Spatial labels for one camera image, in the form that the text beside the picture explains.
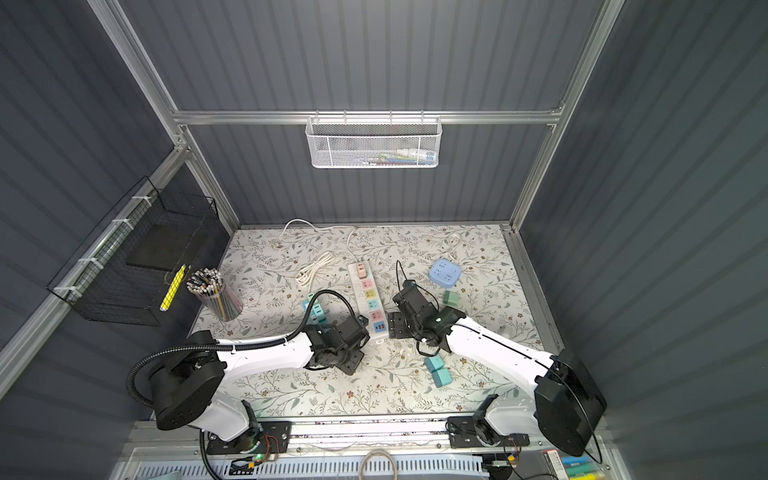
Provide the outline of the teal plug adapter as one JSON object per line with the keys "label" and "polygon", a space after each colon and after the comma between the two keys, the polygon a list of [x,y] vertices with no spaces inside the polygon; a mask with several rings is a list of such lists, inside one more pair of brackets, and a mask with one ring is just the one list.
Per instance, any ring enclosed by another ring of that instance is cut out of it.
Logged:
{"label": "teal plug adapter", "polygon": [[312,306],[310,318],[319,322],[326,320],[326,314],[320,304],[315,303]]}

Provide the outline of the pink plug adapter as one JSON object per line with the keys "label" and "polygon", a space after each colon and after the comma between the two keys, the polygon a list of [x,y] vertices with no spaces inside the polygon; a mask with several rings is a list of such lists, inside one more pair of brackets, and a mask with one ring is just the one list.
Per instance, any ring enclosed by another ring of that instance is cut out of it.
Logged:
{"label": "pink plug adapter", "polygon": [[363,262],[356,264],[356,271],[360,279],[364,279],[368,276],[367,268]]}

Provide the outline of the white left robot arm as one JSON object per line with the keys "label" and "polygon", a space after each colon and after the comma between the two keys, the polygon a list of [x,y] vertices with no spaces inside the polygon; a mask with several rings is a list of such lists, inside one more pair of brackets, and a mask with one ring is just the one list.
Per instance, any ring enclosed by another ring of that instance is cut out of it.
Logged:
{"label": "white left robot arm", "polygon": [[126,377],[128,394],[152,409],[162,431],[189,426],[223,441],[255,436],[257,417],[251,405],[228,395],[228,385],[280,369],[337,369],[353,375],[364,357],[369,319],[355,313],[334,290],[319,291],[309,306],[325,295],[339,299],[348,315],[315,325],[305,311],[292,332],[260,340],[216,339],[208,330],[197,332],[184,344],[150,354],[132,366]]}

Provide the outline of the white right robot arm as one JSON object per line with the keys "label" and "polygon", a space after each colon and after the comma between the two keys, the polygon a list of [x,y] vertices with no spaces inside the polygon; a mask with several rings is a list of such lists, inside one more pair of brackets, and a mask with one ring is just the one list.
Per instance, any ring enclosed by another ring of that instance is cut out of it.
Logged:
{"label": "white right robot arm", "polygon": [[473,360],[511,381],[533,401],[524,415],[499,394],[486,396],[472,417],[475,436],[495,446],[525,426],[534,426],[556,448],[572,455],[587,452],[607,400],[582,360],[573,352],[558,354],[528,348],[481,326],[464,312],[437,309],[413,280],[405,280],[393,302],[395,317],[419,347]]}

